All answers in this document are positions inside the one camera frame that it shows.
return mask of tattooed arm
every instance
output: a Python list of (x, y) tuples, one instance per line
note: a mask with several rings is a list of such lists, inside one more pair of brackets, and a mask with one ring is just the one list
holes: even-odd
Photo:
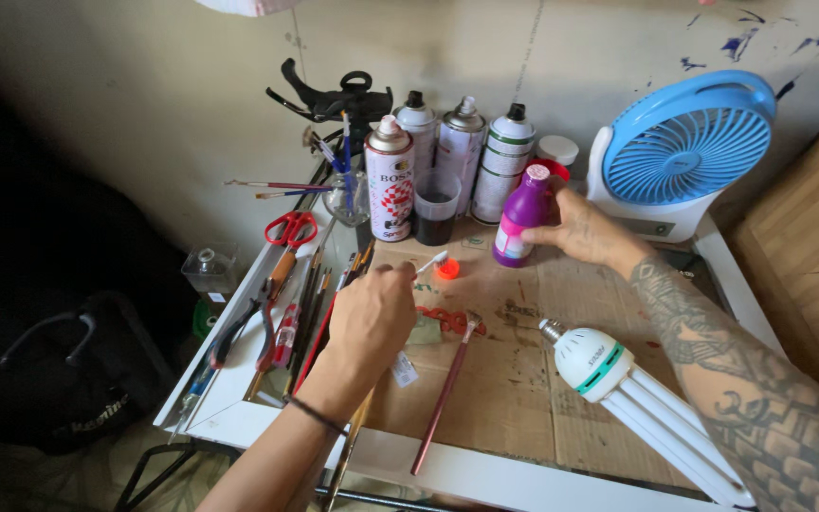
[(563, 224), (524, 239), (629, 279), (712, 442), (760, 510), (819, 512), (819, 385), (582, 197), (561, 190), (556, 198)]

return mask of checkered red pattern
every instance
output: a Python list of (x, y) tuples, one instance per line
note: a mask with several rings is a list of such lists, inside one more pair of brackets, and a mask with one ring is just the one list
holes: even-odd
[(412, 208), (412, 181), (404, 180), (384, 190), (381, 196), (381, 206), (385, 207), (394, 218), (407, 213)]

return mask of white wall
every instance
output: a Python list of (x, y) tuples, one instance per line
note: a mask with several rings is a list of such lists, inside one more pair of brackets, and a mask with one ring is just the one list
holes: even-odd
[[(765, 23), (739, 21), (751, 18), (739, 9)], [(751, 28), (733, 62), (720, 48)], [(362, 69), (399, 102), (415, 88), (447, 110), (472, 94), (487, 118), (517, 95), (540, 134), (580, 144), (575, 175), (597, 129), (659, 87), (727, 68), (776, 90), (801, 75), (779, 103), (767, 158), (723, 196), (728, 213), (819, 131), (818, 37), (809, 0), (306, 0), (267, 18), (192, 0), (0, 0), (0, 90), (179, 244), (234, 240), (252, 257), (292, 202), (256, 201), (222, 180), (298, 180), (313, 166), (300, 145), (306, 123), (263, 92), (298, 99), (279, 74), (287, 57), (322, 90)], [(686, 56), (707, 67), (683, 70)]]

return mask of purple bottle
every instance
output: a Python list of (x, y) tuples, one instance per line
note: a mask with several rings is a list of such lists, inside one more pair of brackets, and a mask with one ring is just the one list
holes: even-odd
[(526, 264), (532, 244), (520, 239), (520, 234), (529, 228), (541, 226), (549, 205), (545, 200), (545, 190), (549, 186), (549, 169), (543, 165), (530, 165), (523, 173), (523, 181), (517, 190), (510, 192), (504, 203), (504, 213), (491, 255), (505, 267), (522, 267)]

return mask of dark liquid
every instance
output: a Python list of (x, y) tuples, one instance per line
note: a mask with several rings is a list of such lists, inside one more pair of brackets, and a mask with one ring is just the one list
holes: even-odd
[[(430, 192), (419, 194), (424, 200), (431, 203), (449, 202), (450, 196), (441, 192)], [(454, 216), (451, 215), (445, 220), (429, 220), (415, 212), (414, 231), (416, 239), (422, 245), (438, 246), (450, 241), (450, 233), (454, 230)]]

